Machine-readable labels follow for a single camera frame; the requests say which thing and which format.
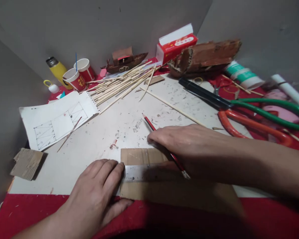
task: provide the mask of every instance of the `gray wall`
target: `gray wall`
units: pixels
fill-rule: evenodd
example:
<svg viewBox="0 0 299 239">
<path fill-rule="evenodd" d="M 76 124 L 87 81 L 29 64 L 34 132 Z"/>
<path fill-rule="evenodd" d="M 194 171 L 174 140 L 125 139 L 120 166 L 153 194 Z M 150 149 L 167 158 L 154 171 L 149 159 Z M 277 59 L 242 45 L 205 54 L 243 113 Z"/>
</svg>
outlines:
<svg viewBox="0 0 299 239">
<path fill-rule="evenodd" d="M 67 68 L 89 58 L 97 72 L 111 53 L 133 46 L 155 56 L 159 37 L 192 23 L 198 32 L 211 0 L 0 1 L 0 40 L 43 79 L 57 82 L 45 60 Z"/>
<path fill-rule="evenodd" d="M 49 90 L 42 81 L 0 41 L 0 203 L 12 180 L 12 159 L 27 141 L 19 107 L 47 103 Z"/>
<path fill-rule="evenodd" d="M 264 80 L 278 73 L 299 82 L 299 0 L 214 0 L 198 38 L 240 38 L 243 66 Z"/>
</svg>

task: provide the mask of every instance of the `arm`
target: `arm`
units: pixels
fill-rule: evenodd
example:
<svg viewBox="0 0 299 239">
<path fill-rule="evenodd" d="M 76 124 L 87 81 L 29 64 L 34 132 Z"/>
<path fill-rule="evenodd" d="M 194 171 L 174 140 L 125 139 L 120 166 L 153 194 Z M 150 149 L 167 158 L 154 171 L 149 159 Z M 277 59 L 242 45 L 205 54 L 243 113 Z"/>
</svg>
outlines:
<svg viewBox="0 0 299 239">
<path fill-rule="evenodd" d="M 169 126 L 148 136 L 178 155 L 192 177 L 251 186 L 299 199 L 299 151 L 242 139 L 192 124 Z"/>
<path fill-rule="evenodd" d="M 108 205 L 121 180 L 124 164 L 101 159 L 79 176 L 69 199 L 59 210 L 14 238 L 91 238 L 123 212 L 131 200 Z"/>
</svg>

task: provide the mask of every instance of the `bundle of wooden sticks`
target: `bundle of wooden sticks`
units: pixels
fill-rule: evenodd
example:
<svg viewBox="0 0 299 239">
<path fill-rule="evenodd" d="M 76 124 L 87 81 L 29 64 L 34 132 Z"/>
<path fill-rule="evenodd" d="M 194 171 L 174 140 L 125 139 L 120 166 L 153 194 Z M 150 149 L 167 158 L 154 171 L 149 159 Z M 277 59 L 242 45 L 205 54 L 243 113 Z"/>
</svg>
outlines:
<svg viewBox="0 0 299 239">
<path fill-rule="evenodd" d="M 88 89 L 87 91 L 91 95 L 92 99 L 96 102 L 97 106 L 99 106 L 100 104 L 104 103 L 114 95 L 117 95 L 120 92 L 124 91 L 125 89 L 129 88 L 119 97 L 117 97 L 116 100 L 114 100 L 114 102 L 108 105 L 102 111 L 104 112 L 116 101 L 118 101 L 119 99 L 123 99 L 127 94 L 129 94 L 143 81 L 147 79 L 151 79 L 153 77 L 154 72 L 157 69 L 159 69 L 159 67 L 156 67 L 155 65 L 153 67 L 144 70 L 144 67 L 150 63 L 152 63 L 152 61 L 149 61 L 143 65 L 138 65 L 119 77 L 88 82 L 89 84 L 96 83 L 96 82 L 101 82 L 101 83 L 91 89 Z"/>
</svg>

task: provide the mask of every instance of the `green scissors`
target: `green scissors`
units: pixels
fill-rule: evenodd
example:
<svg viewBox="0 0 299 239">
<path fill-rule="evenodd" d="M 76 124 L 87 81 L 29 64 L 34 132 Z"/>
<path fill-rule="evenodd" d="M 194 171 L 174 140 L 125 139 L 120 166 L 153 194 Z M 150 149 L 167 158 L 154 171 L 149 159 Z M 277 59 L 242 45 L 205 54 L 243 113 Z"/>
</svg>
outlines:
<svg viewBox="0 0 299 239">
<path fill-rule="evenodd" d="M 288 102 L 288 101 L 265 99 L 265 98 L 254 98 L 254 99 L 247 98 L 247 99 L 239 99 L 239 100 L 231 100 L 230 101 L 230 103 L 232 103 L 233 105 L 249 109 L 249 110 L 251 110 L 251 111 L 271 120 L 272 122 L 279 124 L 279 125 L 287 127 L 289 129 L 299 130 L 299 124 L 291 123 L 291 122 L 281 119 L 267 111 L 264 111 L 256 106 L 248 104 L 250 102 L 268 103 L 270 105 L 279 106 L 281 108 L 285 108 L 286 110 L 291 111 L 298 117 L 299 117 L 299 105 L 296 105 L 296 104 Z"/>
<path fill-rule="evenodd" d="M 223 99 L 220 96 L 217 96 L 208 90 L 196 85 L 195 83 L 185 79 L 180 78 L 178 81 L 186 90 L 191 92 L 192 94 L 200 97 L 201 99 L 208 101 L 212 106 L 217 108 L 218 110 L 228 110 L 233 106 L 240 106 L 246 109 L 249 109 L 269 120 L 272 122 L 275 122 L 281 126 L 284 126 L 289 129 L 293 130 L 299 130 L 299 124 L 291 123 L 289 121 L 286 121 L 284 119 L 281 119 L 273 114 L 268 113 L 267 111 L 264 111 L 261 108 L 258 108 L 256 106 L 250 105 L 248 103 L 251 102 L 259 102 L 259 103 L 268 103 L 270 105 L 280 106 L 282 108 L 285 108 L 286 110 L 291 111 L 292 113 L 296 114 L 299 117 L 299 105 L 296 105 L 294 103 L 288 102 L 288 101 L 282 101 L 282 100 L 276 100 L 276 99 L 264 99 L 264 98 L 255 98 L 255 99 L 239 99 L 239 100 L 231 100 L 227 101 Z"/>
</svg>

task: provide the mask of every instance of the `drawing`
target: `drawing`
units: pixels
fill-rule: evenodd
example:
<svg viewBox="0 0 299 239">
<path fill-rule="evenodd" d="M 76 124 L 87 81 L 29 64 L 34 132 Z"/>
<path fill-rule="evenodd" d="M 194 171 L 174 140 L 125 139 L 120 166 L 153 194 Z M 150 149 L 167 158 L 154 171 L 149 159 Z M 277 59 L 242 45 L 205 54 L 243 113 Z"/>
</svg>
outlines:
<svg viewBox="0 0 299 239">
<path fill-rule="evenodd" d="M 87 115 L 84 109 L 82 108 L 80 102 L 78 102 L 75 106 L 71 107 L 68 110 L 68 113 L 72 119 L 73 125 L 76 124 L 80 117 L 82 117 L 81 120 L 85 120 L 87 118 Z"/>
<path fill-rule="evenodd" d="M 80 102 L 78 102 L 53 120 L 34 127 L 38 149 L 41 150 L 47 145 L 50 145 L 58 139 L 66 136 L 72 130 L 73 126 L 80 117 L 82 117 L 81 121 L 83 122 L 88 116 Z"/>
<path fill-rule="evenodd" d="M 56 140 L 51 121 L 35 127 L 34 131 L 36 132 L 37 145 L 39 150 Z"/>
</svg>

